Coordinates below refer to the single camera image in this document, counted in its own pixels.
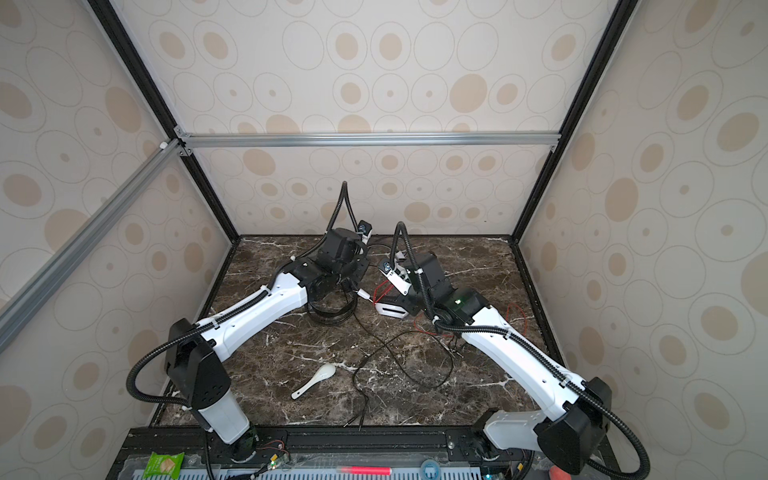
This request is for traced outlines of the white headphones with red cable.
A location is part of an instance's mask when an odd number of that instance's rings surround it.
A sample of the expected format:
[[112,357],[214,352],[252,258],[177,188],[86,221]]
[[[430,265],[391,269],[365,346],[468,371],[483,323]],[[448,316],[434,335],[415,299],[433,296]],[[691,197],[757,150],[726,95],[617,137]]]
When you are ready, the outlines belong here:
[[454,292],[440,301],[436,312],[432,310],[426,288],[422,292],[427,310],[410,315],[402,306],[401,295],[386,279],[385,293],[374,299],[379,314],[393,317],[417,317],[422,315],[432,324],[436,335],[452,334],[461,337],[503,368],[522,367],[533,361],[537,348],[515,330],[499,311],[477,290],[470,287],[454,287]]

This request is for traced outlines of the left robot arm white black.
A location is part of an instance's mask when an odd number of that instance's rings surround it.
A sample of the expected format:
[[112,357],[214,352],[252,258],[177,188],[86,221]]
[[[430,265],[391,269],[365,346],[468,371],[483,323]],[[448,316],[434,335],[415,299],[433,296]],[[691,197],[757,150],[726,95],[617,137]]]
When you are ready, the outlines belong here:
[[[214,432],[227,445],[254,438],[224,363],[257,333],[293,310],[304,308],[317,318],[333,321],[354,312],[369,266],[372,227],[366,221],[353,221],[349,229],[336,227],[342,211],[353,211],[346,183],[341,185],[326,231],[315,245],[288,260],[256,293],[228,309],[196,323],[177,321],[168,340],[129,371],[126,390],[130,396],[192,411],[206,431]],[[176,397],[151,395],[138,387],[139,374],[159,356],[165,358],[165,371],[179,391]]]

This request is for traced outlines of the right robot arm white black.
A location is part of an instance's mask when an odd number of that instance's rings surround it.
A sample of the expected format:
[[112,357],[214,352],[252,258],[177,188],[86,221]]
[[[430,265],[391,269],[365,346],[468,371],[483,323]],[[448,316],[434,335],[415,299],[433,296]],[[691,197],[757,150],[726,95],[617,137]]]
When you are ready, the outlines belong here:
[[[556,363],[505,321],[476,289],[455,288],[437,257],[414,251],[408,229],[398,222],[395,243],[405,244],[406,259],[383,262],[382,273],[397,290],[403,310],[421,311],[439,333],[451,332],[484,353],[522,386],[538,409],[491,414],[482,433],[498,450],[543,453],[569,474],[591,467],[613,479],[645,479],[651,461],[639,437],[611,410],[612,391],[602,379],[585,380]],[[635,470],[625,472],[600,464],[593,454],[611,427],[638,456]]]

